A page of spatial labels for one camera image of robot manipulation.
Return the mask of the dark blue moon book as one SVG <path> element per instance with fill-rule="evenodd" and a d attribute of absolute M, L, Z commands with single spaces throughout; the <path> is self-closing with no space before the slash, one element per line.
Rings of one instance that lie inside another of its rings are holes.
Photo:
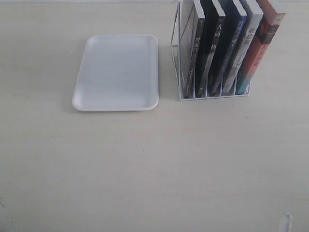
<path fill-rule="evenodd" d="M 239 0 L 221 0 L 219 3 L 225 13 L 225 21 L 210 69 L 208 91 L 211 96 L 219 92 L 223 75 L 247 19 L 247 13 Z"/>

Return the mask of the dark grey leftmost book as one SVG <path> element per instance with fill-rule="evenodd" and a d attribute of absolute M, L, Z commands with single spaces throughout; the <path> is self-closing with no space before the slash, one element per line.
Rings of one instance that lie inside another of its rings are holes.
<path fill-rule="evenodd" d="M 199 0 L 184 0 L 181 14 L 180 61 L 183 97 L 189 98 L 193 86 L 196 60 L 205 23 Z"/>

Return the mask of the black spine book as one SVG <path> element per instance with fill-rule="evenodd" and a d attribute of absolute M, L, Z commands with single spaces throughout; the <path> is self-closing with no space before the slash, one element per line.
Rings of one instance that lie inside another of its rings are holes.
<path fill-rule="evenodd" d="M 197 97 L 206 95 L 210 67 L 226 17 L 219 1 L 203 0 L 201 3 L 206 19 L 196 63 L 195 87 Z"/>

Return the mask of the grey white spine book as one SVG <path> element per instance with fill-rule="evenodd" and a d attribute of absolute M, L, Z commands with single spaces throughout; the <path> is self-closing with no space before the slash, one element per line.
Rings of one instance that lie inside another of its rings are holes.
<path fill-rule="evenodd" d="M 258 25 L 263 17 L 263 11 L 257 1 L 241 0 L 240 3 L 247 13 L 247 19 L 223 77 L 223 95 L 227 95 L 230 92 Z"/>

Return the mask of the pink red spine book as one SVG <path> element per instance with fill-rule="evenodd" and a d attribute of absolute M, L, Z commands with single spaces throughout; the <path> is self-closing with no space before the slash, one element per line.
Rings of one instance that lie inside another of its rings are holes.
<path fill-rule="evenodd" d="M 285 11 L 278 0 L 259 0 L 257 3 L 264 15 L 238 72 L 237 95 L 246 93 L 255 71 L 285 16 Z"/>

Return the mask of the white rectangular tray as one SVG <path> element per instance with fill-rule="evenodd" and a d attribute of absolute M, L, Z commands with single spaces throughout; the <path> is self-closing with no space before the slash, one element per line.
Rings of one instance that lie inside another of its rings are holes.
<path fill-rule="evenodd" d="M 95 35 L 85 44 L 73 97 L 82 112 L 146 111 L 159 102 L 158 40 Z"/>

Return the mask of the white object at table edge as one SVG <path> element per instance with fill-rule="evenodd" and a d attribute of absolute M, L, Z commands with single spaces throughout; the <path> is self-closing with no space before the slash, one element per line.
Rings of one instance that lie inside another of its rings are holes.
<path fill-rule="evenodd" d="M 292 231 L 293 217 L 290 213 L 286 213 L 279 220 L 278 232 L 291 232 Z"/>

